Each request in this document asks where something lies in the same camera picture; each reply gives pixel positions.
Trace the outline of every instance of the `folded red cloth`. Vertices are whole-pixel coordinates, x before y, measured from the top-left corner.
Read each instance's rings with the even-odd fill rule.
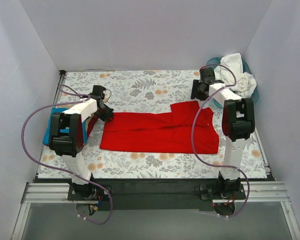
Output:
[[[101,149],[124,152],[193,154],[191,128],[199,110],[197,101],[170,105],[171,112],[115,112],[114,120],[104,125]],[[213,124],[213,111],[199,114],[194,130],[195,150],[199,154],[216,154],[219,136]]]

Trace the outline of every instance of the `wall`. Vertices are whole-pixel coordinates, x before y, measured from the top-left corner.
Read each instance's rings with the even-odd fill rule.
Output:
[[[0,240],[10,239],[26,182],[37,166],[21,147],[21,128],[54,99],[59,73],[19,1],[0,0]],[[39,158],[48,112],[29,123],[26,142]]]
[[[273,0],[244,54],[258,82],[256,126],[300,227],[300,0]]]
[[[20,2],[59,70],[144,70],[243,54],[271,0]]]

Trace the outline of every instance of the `blue basket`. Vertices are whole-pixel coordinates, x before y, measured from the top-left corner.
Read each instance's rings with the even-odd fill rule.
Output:
[[[221,57],[214,57],[214,58],[211,58],[209,61],[206,62],[206,65],[208,64],[220,64],[221,62]],[[247,72],[248,74],[252,74],[251,71],[250,71],[250,68],[248,66],[248,64],[242,60],[242,68],[243,68],[243,72]],[[252,96],[251,96],[252,100],[253,100],[253,103],[256,104],[259,100],[259,94],[258,94],[258,90],[257,88],[254,89],[253,93],[252,93]],[[214,104],[222,109],[222,106],[214,99],[212,99]]]

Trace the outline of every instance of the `white towel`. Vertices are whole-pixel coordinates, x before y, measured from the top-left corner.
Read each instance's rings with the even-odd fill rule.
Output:
[[[228,67],[236,78],[236,85],[230,87],[237,95],[243,98],[250,98],[254,92],[257,82],[253,75],[243,72],[243,65],[240,53],[234,53],[221,58],[220,64]],[[235,82],[232,74],[224,67],[217,66],[214,69],[215,79],[222,80],[226,85]]]

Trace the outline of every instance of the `leaf pattern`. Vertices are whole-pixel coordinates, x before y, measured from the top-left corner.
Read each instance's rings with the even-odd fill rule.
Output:
[[[88,71],[68,72],[66,85],[79,93],[88,94],[93,85],[102,85],[112,91],[107,105],[115,112],[166,113],[170,104],[191,101],[195,70],[145,70],[145,71]],[[60,103],[78,100],[63,94]],[[213,126],[219,134],[218,154],[200,154],[206,162],[222,164],[226,139],[222,132],[223,111],[213,101],[207,108],[214,112]],[[146,153],[107,151],[99,148],[105,123],[97,121],[82,150],[82,155],[95,178],[216,178],[218,167],[199,162],[193,154]],[[66,169],[66,164],[48,147],[41,161]],[[249,178],[265,178],[264,159],[255,133],[251,134],[242,155],[241,169]],[[65,172],[40,166],[39,178],[70,178]]]

